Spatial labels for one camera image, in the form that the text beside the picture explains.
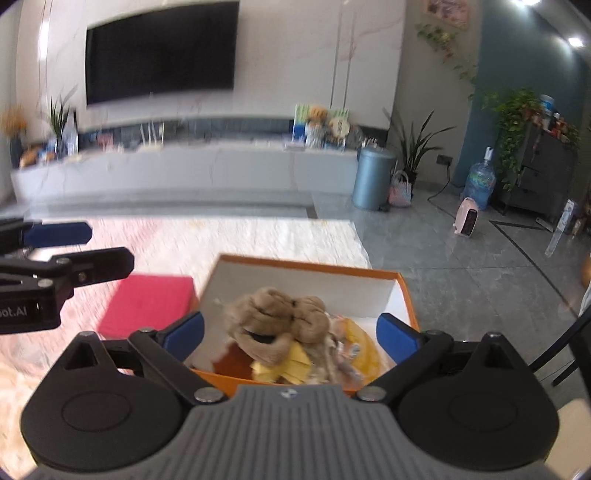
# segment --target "open cardboard box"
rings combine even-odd
[[[228,396],[234,395],[238,385],[260,383],[214,372],[214,362],[225,355],[230,341],[223,327],[223,306],[263,287],[277,288],[291,297],[317,296],[326,304],[328,313],[356,321],[374,340],[384,372],[394,362],[376,340],[380,314],[391,313],[418,330],[413,305],[399,273],[221,255],[200,298],[205,319],[203,341],[186,364]]]

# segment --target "cylindrical metal bin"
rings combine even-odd
[[[353,205],[365,210],[379,210],[388,201],[390,171],[394,167],[395,155],[384,148],[372,146],[362,148],[358,159]]]

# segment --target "gray tile floor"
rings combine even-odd
[[[107,215],[242,215],[352,220],[374,268],[397,270],[406,279],[423,329],[445,330],[456,339],[477,340],[490,330],[503,332],[527,362],[550,346],[574,321],[584,289],[580,267],[591,251],[591,238],[564,237],[552,257],[544,251],[546,231],[500,226],[541,268],[558,294],[529,260],[490,220],[534,226],[534,218],[515,212],[505,217],[482,212],[471,238],[453,233],[453,220],[427,202],[431,192],[417,190],[413,205],[389,213],[356,209],[349,197],[328,194],[253,194],[200,196],[178,192],[128,198],[80,199],[55,205],[12,206],[4,216],[32,218]],[[434,199],[454,213],[457,195]],[[571,360],[568,349],[538,374],[540,379]],[[556,388],[543,380],[561,406],[586,393],[578,372]]]

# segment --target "dark gray cabinet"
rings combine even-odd
[[[517,154],[520,171],[511,175],[513,189],[499,182],[495,199],[505,209],[516,207],[539,213],[551,224],[560,219],[577,164],[577,152],[541,128],[530,125]]]

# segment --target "metal bolt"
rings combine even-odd
[[[200,388],[195,392],[195,400],[201,403],[217,403],[223,398],[223,392],[213,387]]]
[[[386,395],[382,387],[363,387],[357,392],[357,397],[363,401],[382,401]]]
[[[53,280],[50,280],[49,278],[42,278],[37,282],[37,285],[41,288],[49,288],[53,286]]]
[[[288,400],[297,397],[297,390],[295,388],[287,388],[285,390],[281,390],[281,396]]]

